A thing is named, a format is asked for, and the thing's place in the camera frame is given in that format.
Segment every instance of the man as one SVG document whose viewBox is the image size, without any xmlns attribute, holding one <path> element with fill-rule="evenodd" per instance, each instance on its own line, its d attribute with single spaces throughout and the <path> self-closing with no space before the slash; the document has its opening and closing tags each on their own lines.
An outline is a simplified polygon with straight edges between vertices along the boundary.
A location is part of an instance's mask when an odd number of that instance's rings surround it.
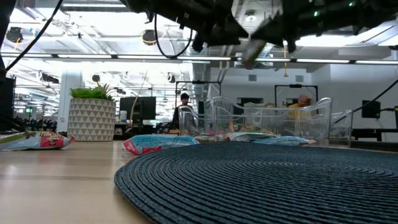
<svg viewBox="0 0 398 224">
<path fill-rule="evenodd" d="M 306 95 L 300 95 L 297 99 L 297 103 L 290 105 L 289 108 L 301 108 L 306 106 L 310 106 L 310 98 Z"/>
<path fill-rule="evenodd" d="M 181 105 L 180 106 L 188 106 L 188 107 L 190 107 L 191 109 L 192 109 L 192 107 L 190 106 L 190 105 L 188 105 L 188 102 L 189 102 L 189 96 L 188 96 L 188 94 L 186 94 L 186 93 L 182 93 L 181 94 Z M 175 109 L 174 109 L 174 115 L 173 115 L 173 124 L 179 124 L 180 123 L 180 115 L 179 115 L 179 113 L 178 113 L 178 108 L 180 107 L 180 106 L 178 106 L 178 107 L 176 107 Z"/>
</svg>

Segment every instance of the computer monitor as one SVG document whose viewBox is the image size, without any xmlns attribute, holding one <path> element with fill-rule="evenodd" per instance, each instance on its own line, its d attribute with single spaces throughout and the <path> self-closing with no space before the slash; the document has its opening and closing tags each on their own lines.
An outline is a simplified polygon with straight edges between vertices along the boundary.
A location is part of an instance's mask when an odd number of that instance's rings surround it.
<svg viewBox="0 0 398 224">
<path fill-rule="evenodd" d="M 136 97 L 124 97 L 120 99 L 120 110 L 127 111 L 127 119 L 130 119 L 131 108 Z M 133 119 L 152 120 L 156 119 L 156 97 L 139 97 L 134 107 Z"/>
<path fill-rule="evenodd" d="M 362 105 L 369 103 L 370 100 L 363 100 Z M 363 118 L 380 118 L 381 104 L 379 101 L 373 101 L 362 108 Z"/>
</svg>

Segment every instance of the blue snack bag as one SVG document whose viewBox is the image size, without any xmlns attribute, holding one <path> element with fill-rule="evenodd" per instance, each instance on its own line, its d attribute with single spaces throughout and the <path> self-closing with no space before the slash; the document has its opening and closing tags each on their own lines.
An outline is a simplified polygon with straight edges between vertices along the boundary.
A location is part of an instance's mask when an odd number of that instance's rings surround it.
<svg viewBox="0 0 398 224">
<path fill-rule="evenodd" d="M 134 155 L 198 144 L 191 136 L 157 136 L 153 134 L 134 136 L 123 142 L 123 148 Z"/>
<path fill-rule="evenodd" d="M 267 138 L 267 139 L 259 139 L 252 141 L 254 143 L 259 144 L 275 144 L 275 145 L 283 145 L 283 146 L 303 146 L 306 144 L 315 143 L 314 140 L 307 140 L 300 137 L 295 136 L 282 136 L 276 138 Z"/>
</svg>

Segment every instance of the potted plant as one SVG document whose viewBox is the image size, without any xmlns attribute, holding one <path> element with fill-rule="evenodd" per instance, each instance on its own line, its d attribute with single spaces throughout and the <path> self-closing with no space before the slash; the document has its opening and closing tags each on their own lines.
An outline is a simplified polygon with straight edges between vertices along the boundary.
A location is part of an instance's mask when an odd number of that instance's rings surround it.
<svg viewBox="0 0 398 224">
<path fill-rule="evenodd" d="M 68 137 L 76 141 L 112 141 L 116 103 L 109 85 L 70 90 Z"/>
</svg>

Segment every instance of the chip bag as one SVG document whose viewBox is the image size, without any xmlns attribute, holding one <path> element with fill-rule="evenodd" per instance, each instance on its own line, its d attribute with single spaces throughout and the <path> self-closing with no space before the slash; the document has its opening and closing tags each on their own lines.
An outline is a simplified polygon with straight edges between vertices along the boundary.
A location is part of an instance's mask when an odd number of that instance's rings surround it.
<svg viewBox="0 0 398 224">
<path fill-rule="evenodd" d="M 26 131 L 0 136 L 0 151 L 20 151 L 26 149 L 60 149 L 73 143 L 70 139 L 50 131 Z"/>
<path fill-rule="evenodd" d="M 191 136 L 157 136 L 153 134 L 134 136 L 123 142 L 123 148 L 134 155 L 198 144 Z"/>
</svg>

